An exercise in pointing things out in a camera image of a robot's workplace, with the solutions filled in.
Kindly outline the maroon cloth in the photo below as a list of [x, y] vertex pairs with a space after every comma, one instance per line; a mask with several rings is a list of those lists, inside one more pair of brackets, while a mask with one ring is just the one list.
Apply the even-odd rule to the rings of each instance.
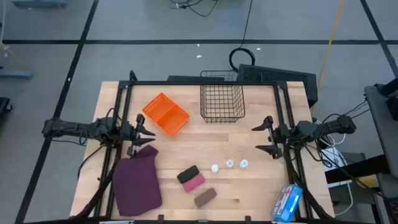
[[114, 170], [113, 187], [119, 214], [139, 216], [162, 205], [155, 158], [158, 150], [143, 147], [130, 159], [121, 159]]

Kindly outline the black metal table frame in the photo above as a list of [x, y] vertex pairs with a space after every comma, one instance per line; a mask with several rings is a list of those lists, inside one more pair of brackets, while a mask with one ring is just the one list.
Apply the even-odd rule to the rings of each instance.
[[[184, 80], [177, 80], [175, 82], [168, 82], [168, 81], [139, 81], [137, 80], [134, 72], [131, 72], [129, 75], [129, 80], [121, 80], [118, 82], [117, 86], [117, 93], [115, 99], [115, 106], [112, 107], [110, 110], [114, 111], [113, 116], [119, 116], [122, 120], [127, 121], [127, 116], [129, 112], [129, 105], [130, 99], [132, 95], [132, 87], [134, 85], [167, 85], [167, 86], [174, 86], [174, 85], [195, 85], [201, 86], [210, 84], [209, 82], [205, 82], [204, 79], [198, 78], [197, 81], [184, 81]], [[280, 102], [280, 95], [279, 89], [282, 89], [284, 92], [284, 100], [286, 104], [287, 116], [289, 119], [289, 126], [293, 128], [295, 126], [293, 110], [290, 103], [290, 96], [288, 93], [288, 86], [286, 81], [282, 82], [232, 82], [226, 83], [227, 85], [260, 85], [260, 86], [271, 86], [274, 90], [275, 96], [275, 105], [277, 109], [277, 115], [279, 119], [279, 125], [285, 124], [284, 123], [284, 115], [282, 111], [282, 104]], [[104, 217], [99, 216], [101, 210], [101, 203], [103, 200], [103, 194], [105, 190], [111, 185], [112, 176], [114, 169], [118, 163], [118, 160], [121, 157], [121, 150], [123, 144], [120, 146], [106, 146], [106, 153], [103, 162], [103, 168], [101, 171], [101, 177], [99, 180], [99, 189], [95, 192], [94, 196], [90, 199], [90, 201], [85, 205], [83, 210], [75, 216], [72, 216], [65, 221], [67, 223], [78, 224], [78, 223], [98, 223], [100, 221], [110, 221], [111, 210], [113, 209], [113, 200], [114, 194], [110, 193], [108, 198], [108, 205], [107, 205], [107, 212]]]

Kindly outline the black beam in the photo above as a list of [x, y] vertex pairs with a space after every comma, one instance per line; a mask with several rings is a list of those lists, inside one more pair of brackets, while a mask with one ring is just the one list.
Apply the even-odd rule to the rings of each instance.
[[372, 157], [347, 166], [337, 167], [336, 169], [326, 171], [325, 177], [327, 183], [332, 184], [378, 173], [391, 173], [385, 155]]

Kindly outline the black eraser block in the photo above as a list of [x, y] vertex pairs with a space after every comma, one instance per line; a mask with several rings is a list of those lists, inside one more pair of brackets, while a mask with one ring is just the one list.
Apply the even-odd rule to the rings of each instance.
[[189, 180], [191, 180], [192, 178], [194, 178], [195, 176], [197, 176], [199, 173], [200, 173], [200, 171], [198, 170], [198, 167], [196, 165], [194, 165], [194, 166], [189, 167], [185, 171], [179, 173], [179, 175], [177, 176], [177, 179], [181, 184], [184, 184], [184, 183], [188, 182]]

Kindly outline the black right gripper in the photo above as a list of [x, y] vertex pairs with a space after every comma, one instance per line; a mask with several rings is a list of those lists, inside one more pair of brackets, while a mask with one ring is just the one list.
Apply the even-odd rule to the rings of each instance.
[[278, 159], [282, 157], [282, 149], [278, 147], [278, 144], [285, 144], [287, 142], [287, 138], [290, 135], [289, 129], [286, 124], [281, 124], [274, 129], [272, 127], [272, 116], [267, 116], [263, 120], [263, 123], [252, 128], [252, 131], [264, 131], [266, 129], [269, 132], [269, 142], [271, 142], [271, 145], [257, 145], [255, 148], [267, 152], [273, 159]]

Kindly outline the blue first aid box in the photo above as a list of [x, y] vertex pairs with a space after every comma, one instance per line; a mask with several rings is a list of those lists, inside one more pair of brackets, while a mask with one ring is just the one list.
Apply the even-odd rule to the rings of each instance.
[[284, 223], [292, 221], [302, 194], [303, 189], [296, 184], [285, 186], [272, 210], [272, 219]]

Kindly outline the black object at floor edge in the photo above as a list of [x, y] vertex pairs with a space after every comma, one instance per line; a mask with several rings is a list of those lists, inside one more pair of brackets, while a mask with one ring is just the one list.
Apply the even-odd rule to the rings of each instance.
[[11, 99], [6, 97], [0, 97], [0, 113], [10, 112], [13, 107], [11, 105]]

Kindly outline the orange plastic basket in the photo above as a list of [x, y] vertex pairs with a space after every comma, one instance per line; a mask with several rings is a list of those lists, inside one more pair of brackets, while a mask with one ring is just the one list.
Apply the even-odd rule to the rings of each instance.
[[181, 127], [189, 120], [189, 114], [179, 105], [173, 105], [171, 109], [163, 114], [157, 124], [169, 136], [175, 135]]
[[142, 111], [154, 122], [157, 122], [175, 103], [164, 93], [159, 93]]

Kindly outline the brown bandage roll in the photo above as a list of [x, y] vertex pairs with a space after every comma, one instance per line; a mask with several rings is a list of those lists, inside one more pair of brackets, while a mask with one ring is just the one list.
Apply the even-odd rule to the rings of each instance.
[[216, 190], [214, 188], [210, 188], [204, 191], [199, 196], [195, 197], [194, 202], [197, 208], [201, 208], [206, 205], [208, 202], [213, 200], [217, 196]]

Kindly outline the grey cart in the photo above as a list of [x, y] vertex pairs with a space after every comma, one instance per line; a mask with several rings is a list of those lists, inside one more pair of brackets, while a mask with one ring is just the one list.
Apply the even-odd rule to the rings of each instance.
[[376, 173], [390, 224], [398, 224], [398, 78], [364, 88], [387, 169]]

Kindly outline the blue-grey floor plate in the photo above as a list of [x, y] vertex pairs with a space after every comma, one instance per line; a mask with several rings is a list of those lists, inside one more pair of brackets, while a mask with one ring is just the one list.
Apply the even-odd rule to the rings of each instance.
[[11, 0], [19, 8], [49, 9], [64, 8], [68, 5], [65, 0]]

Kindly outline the white printed box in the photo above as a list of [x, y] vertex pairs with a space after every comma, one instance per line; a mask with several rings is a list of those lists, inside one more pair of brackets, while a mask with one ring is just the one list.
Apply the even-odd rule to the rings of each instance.
[[325, 172], [348, 165], [343, 155], [334, 147], [322, 149], [321, 153], [323, 160], [325, 160], [323, 163]]

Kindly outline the grey floor plate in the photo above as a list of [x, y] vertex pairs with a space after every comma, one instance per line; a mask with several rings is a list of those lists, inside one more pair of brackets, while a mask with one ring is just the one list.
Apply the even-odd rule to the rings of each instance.
[[33, 73], [30, 70], [0, 69], [0, 78], [22, 78], [30, 80], [32, 77]]

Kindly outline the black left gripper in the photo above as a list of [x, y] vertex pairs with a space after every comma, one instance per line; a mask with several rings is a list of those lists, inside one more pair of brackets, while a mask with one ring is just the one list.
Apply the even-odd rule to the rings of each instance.
[[149, 136], [155, 136], [154, 133], [146, 130], [144, 127], [144, 122], [144, 116], [142, 114], [138, 114], [136, 117], [136, 126], [130, 125], [127, 121], [122, 125], [122, 139], [125, 141], [131, 141], [131, 146], [129, 146], [127, 150], [127, 155], [129, 157], [134, 157], [136, 155], [136, 147], [155, 141], [154, 138], [141, 138], [141, 133]]

